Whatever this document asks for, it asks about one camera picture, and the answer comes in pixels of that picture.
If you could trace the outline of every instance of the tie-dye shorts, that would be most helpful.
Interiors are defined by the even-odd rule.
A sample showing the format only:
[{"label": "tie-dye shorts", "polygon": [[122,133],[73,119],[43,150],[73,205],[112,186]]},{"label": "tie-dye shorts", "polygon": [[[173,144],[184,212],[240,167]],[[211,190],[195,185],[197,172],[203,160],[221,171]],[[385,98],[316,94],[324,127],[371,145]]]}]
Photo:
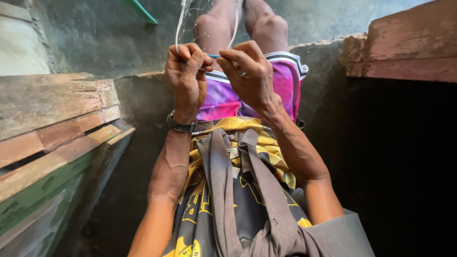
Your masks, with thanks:
[{"label": "tie-dye shorts", "polygon": [[[300,87],[308,67],[301,65],[299,56],[288,52],[274,52],[266,54],[265,57],[273,66],[273,90],[281,97],[289,117],[296,122]],[[240,100],[224,73],[207,72],[206,81],[206,100],[197,114],[198,120],[209,121],[233,116],[261,118]]]}]

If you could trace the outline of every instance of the white net line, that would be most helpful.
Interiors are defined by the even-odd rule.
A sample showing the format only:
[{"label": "white net line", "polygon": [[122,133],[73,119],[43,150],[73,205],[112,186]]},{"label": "white net line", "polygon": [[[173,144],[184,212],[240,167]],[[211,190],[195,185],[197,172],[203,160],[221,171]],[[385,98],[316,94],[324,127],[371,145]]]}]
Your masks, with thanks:
[{"label": "white net line", "polygon": [[[233,0],[236,5],[238,5],[239,0]],[[184,43],[192,43],[195,41],[194,37],[194,29],[196,26],[196,20],[201,14],[208,13],[208,11],[211,9],[213,5],[214,0],[182,0],[181,2],[181,15],[179,17],[179,22],[178,22],[178,27],[176,29],[176,38],[175,38],[175,46],[176,46],[176,51],[178,51],[178,45],[179,44],[184,44]],[[235,11],[235,27],[234,27],[234,33],[233,36],[230,40],[230,44],[228,45],[227,48],[230,48],[233,44],[233,41],[235,40],[236,33],[238,31],[238,25],[239,25],[239,10],[236,8]],[[187,42],[184,42],[188,36],[192,35],[192,40],[187,40]]]}]

